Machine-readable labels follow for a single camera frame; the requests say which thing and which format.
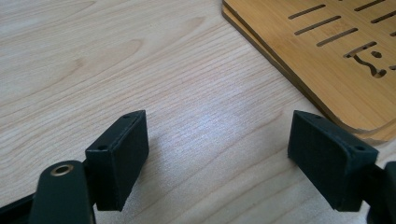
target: wooden cutting board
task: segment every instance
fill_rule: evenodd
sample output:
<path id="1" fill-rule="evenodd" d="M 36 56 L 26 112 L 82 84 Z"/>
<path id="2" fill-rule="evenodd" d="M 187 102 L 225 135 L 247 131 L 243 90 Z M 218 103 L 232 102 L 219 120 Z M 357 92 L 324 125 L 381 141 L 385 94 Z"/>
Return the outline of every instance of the wooden cutting board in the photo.
<path id="1" fill-rule="evenodd" d="M 388 130 L 387 138 L 394 137 L 395 17 L 386 18 L 392 15 L 389 8 L 395 8 L 394 2 L 370 7 L 362 1 L 323 2 L 293 2 L 292 7 L 286 1 L 226 0 L 224 4 L 334 121 L 366 138 L 381 135 L 382 129 Z M 306 29 L 336 17 L 341 18 Z M 358 31 L 345 34 L 342 30 L 348 27 Z M 370 36 L 373 27 L 378 30 Z M 373 46 L 359 45 L 372 40 Z M 358 52 L 356 46 L 365 47 Z M 377 69 L 378 74 L 372 75 L 367 63 L 386 74 Z"/>
<path id="2" fill-rule="evenodd" d="M 227 19 L 250 43 L 262 53 L 262 55 L 268 59 L 268 61 L 273 64 L 291 83 L 293 83 L 304 95 L 310 98 L 304 89 L 300 87 L 297 80 L 293 78 L 286 69 L 277 62 L 277 60 L 269 53 L 269 51 L 260 43 L 260 41 L 231 13 L 227 7 L 223 7 L 222 10 L 224 18 Z M 361 133 L 357 136 L 366 142 L 371 144 L 378 144 L 384 141 L 388 141 L 396 136 L 396 123 L 391 123 L 382 129 L 370 133 Z"/>

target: bamboo board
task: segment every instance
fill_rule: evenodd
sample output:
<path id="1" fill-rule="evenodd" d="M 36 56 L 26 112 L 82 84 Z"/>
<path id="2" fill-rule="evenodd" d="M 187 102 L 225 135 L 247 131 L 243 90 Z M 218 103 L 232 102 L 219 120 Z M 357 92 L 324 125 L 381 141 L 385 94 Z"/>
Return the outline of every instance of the bamboo board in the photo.
<path id="1" fill-rule="evenodd" d="M 314 33 L 313 31 L 306 31 L 304 33 L 305 39 L 302 40 L 300 36 L 297 36 L 294 33 L 289 34 L 285 30 L 279 29 L 280 25 L 276 25 L 280 24 L 284 18 L 288 20 L 289 16 L 286 15 L 293 15 L 290 12 L 289 14 L 285 14 L 285 12 L 279 12 L 277 13 L 277 17 L 276 15 L 272 14 L 272 16 L 274 16 L 272 22 L 262 22 L 263 25 L 259 25 L 259 23 L 256 21 L 265 21 L 263 19 L 265 18 L 265 15 L 271 15 L 271 10 L 269 8 L 272 8 L 273 11 L 278 12 L 278 10 L 274 10 L 274 7 L 276 7 L 275 3 L 272 3 L 271 1 L 265 1 L 265 3 L 268 4 L 264 6 L 261 4 L 261 2 L 262 1 L 248 0 L 238 3 L 234 0 L 228 0 L 224 3 L 229 8 L 233 7 L 233 13 L 238 16 L 245 25 L 247 25 L 249 31 L 253 31 L 255 36 L 259 37 L 257 41 L 264 46 L 264 49 L 269 51 L 268 55 L 274 56 L 275 61 L 279 62 L 282 67 L 284 67 L 283 70 L 287 71 L 290 74 L 290 77 L 294 77 L 294 80 L 301 84 L 301 86 L 309 93 L 314 101 L 317 102 L 318 105 L 326 112 L 326 114 L 328 114 L 328 116 L 334 121 L 339 124 L 345 124 L 345 128 L 349 129 L 353 133 L 360 133 L 362 136 L 364 136 L 364 138 L 371 138 L 372 136 L 376 136 L 375 139 L 385 140 L 393 138 L 395 135 L 394 117 L 396 115 L 396 106 L 394 104 L 396 76 L 393 76 L 395 71 L 388 69 L 384 76 L 373 77 L 369 72 L 369 74 L 367 74 L 367 71 L 363 69 L 365 68 L 364 66 L 361 66 L 361 64 L 358 63 L 353 63 L 354 59 L 348 57 L 338 57 L 335 59 L 329 58 L 329 55 L 334 57 L 334 55 L 336 55 L 335 53 L 344 50 L 343 48 L 347 48 L 348 44 L 354 45 L 359 41 L 363 41 L 364 38 L 368 38 L 367 35 L 364 34 L 355 36 L 355 33 L 362 33 L 366 29 L 365 26 L 361 25 L 362 28 L 359 28 L 360 32 L 343 36 L 343 38 L 331 41 L 321 47 L 312 44 L 309 45 L 309 43 L 304 44 L 305 39 L 313 41 L 314 37 L 318 37 L 318 35 L 322 35 L 323 38 L 324 35 L 319 34 L 319 32 L 324 33 L 325 31 L 332 29 L 333 32 L 328 32 L 326 35 L 333 35 L 337 32 L 337 29 L 343 29 L 339 27 L 337 28 L 337 25 L 339 25 L 340 22 L 344 23 L 343 27 L 348 26 L 348 23 L 345 20 L 339 20 L 337 24 L 326 24 L 327 27 L 318 27 L 314 29 Z M 297 6 L 296 4 L 293 4 L 293 7 L 291 9 L 289 7 L 288 10 L 296 11 L 296 7 L 309 8 L 309 6 L 306 5 L 307 3 L 304 3 L 303 6 L 301 3 L 297 4 Z M 330 3 L 326 5 L 326 7 L 329 8 L 328 10 L 331 10 L 335 5 L 336 4 L 334 3 Z M 355 3 L 355 6 L 349 6 L 344 8 L 344 10 L 340 10 L 341 15 L 343 15 L 342 18 L 346 17 L 344 14 L 347 14 L 346 10 L 350 9 L 351 7 L 358 8 Z M 299 20 L 294 25 L 308 23 L 309 21 L 312 21 L 312 18 L 323 17 L 324 14 L 326 13 L 321 11 L 315 15 L 311 15 L 310 19 L 308 18 L 308 21 Z M 394 20 L 394 18 L 388 18 L 379 22 L 382 23 L 381 27 L 385 27 L 384 29 L 380 29 L 380 34 L 382 34 L 381 36 L 384 37 L 384 34 L 388 34 L 388 36 L 385 36 L 385 40 L 381 40 L 382 42 L 377 40 L 377 44 L 370 48 L 372 51 L 380 52 L 383 56 L 381 59 L 371 56 L 373 59 L 369 60 L 375 61 L 376 64 L 391 64 L 391 60 L 394 58 L 389 56 L 394 55 L 395 51 L 395 38 L 394 36 L 390 35 L 392 34 L 390 30 L 392 29 L 391 26 L 393 25 L 384 23 L 390 22 L 393 24 L 392 20 Z M 267 44 L 267 40 L 273 43 L 273 45 L 270 46 Z M 294 59 L 300 59 L 306 56 L 306 52 L 309 50 L 317 50 L 317 56 L 315 58 L 311 57 L 309 60 L 295 60 L 295 62 L 292 61 L 292 56 L 294 56 Z M 367 56 L 366 54 L 371 55 L 371 52 L 369 51 L 370 50 L 363 50 L 359 53 L 356 53 L 355 51 L 355 53 L 359 54 L 359 56 L 363 58 Z M 323 63 L 324 65 L 320 67 L 318 66 L 318 63 Z"/>
<path id="2" fill-rule="evenodd" d="M 286 69 L 277 62 L 277 60 L 269 53 L 269 51 L 260 43 L 260 41 L 240 22 L 235 15 L 226 7 L 222 7 L 222 14 L 224 18 L 232 24 L 280 73 L 283 74 L 299 91 L 301 91 L 307 98 L 310 96 L 304 91 L 303 88 L 297 83 L 297 80 L 286 71 Z M 392 123 L 386 128 L 380 129 L 373 133 L 355 134 L 360 139 L 372 144 L 377 145 L 387 142 L 396 136 L 396 124 Z"/>

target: small round hole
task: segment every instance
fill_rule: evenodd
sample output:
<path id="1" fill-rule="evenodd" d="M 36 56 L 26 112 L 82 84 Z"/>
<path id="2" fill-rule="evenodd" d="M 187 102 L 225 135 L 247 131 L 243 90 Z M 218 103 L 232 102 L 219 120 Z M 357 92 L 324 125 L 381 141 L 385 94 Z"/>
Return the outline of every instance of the small round hole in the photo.
<path id="1" fill-rule="evenodd" d="M 54 168 L 50 174 L 53 176 L 60 176 L 60 175 L 67 175 L 73 170 L 73 165 L 66 164 L 66 165 L 60 165 L 56 168 Z"/>
<path id="2" fill-rule="evenodd" d="M 107 149 L 107 146 L 99 146 L 98 149 L 99 150 L 105 150 L 105 149 Z"/>
<path id="3" fill-rule="evenodd" d="M 378 51 L 372 51 L 372 55 L 375 58 L 382 58 L 382 54 Z"/>
<path id="4" fill-rule="evenodd" d="M 364 147 L 355 147 L 359 151 L 364 151 Z"/>

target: light wood tabletop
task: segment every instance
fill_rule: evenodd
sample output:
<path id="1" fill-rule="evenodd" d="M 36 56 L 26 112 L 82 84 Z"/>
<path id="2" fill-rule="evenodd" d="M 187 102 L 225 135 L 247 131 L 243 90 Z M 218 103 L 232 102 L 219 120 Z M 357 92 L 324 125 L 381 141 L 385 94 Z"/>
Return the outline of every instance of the light wood tabletop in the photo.
<path id="1" fill-rule="evenodd" d="M 320 113 L 220 0 L 0 0 L 0 95 L 0 206 L 146 109 L 148 160 L 98 223 L 365 223 L 288 159 L 293 110 Z M 396 161 L 396 141 L 376 148 Z"/>

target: wood grain surface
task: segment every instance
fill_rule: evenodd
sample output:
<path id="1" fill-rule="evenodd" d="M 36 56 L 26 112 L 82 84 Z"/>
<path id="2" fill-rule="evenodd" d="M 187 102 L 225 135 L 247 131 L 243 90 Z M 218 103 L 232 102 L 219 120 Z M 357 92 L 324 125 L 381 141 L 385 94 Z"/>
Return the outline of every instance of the wood grain surface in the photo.
<path id="1" fill-rule="evenodd" d="M 98 223 L 365 223 L 366 204 L 333 211 L 287 158 L 292 111 L 319 112 L 221 1 L 1 0 L 0 94 L 0 206 L 146 109 L 148 160 Z"/>
<path id="2" fill-rule="evenodd" d="M 224 0 L 326 114 L 354 133 L 396 122 L 396 2 L 357 11 L 370 2 Z"/>
<path id="3" fill-rule="evenodd" d="M 245 25 L 237 19 L 236 15 L 232 13 L 230 9 L 227 8 L 226 5 L 222 7 L 222 14 L 224 18 L 235 27 L 239 33 L 241 33 L 267 60 L 270 62 L 282 75 L 288 79 L 299 91 L 301 91 L 304 96 L 306 96 L 310 101 L 314 104 L 315 100 L 310 97 L 310 94 L 305 91 L 305 89 L 301 86 L 301 81 L 296 78 L 294 74 L 288 72 L 288 70 L 282 66 L 268 51 L 268 49 L 260 42 L 256 36 L 249 31 Z M 375 131 L 375 132 L 368 132 L 368 133 L 353 133 L 361 140 L 369 143 L 371 145 L 379 145 L 385 142 L 388 142 L 395 138 L 396 136 L 396 123 L 392 122 L 389 125 Z"/>

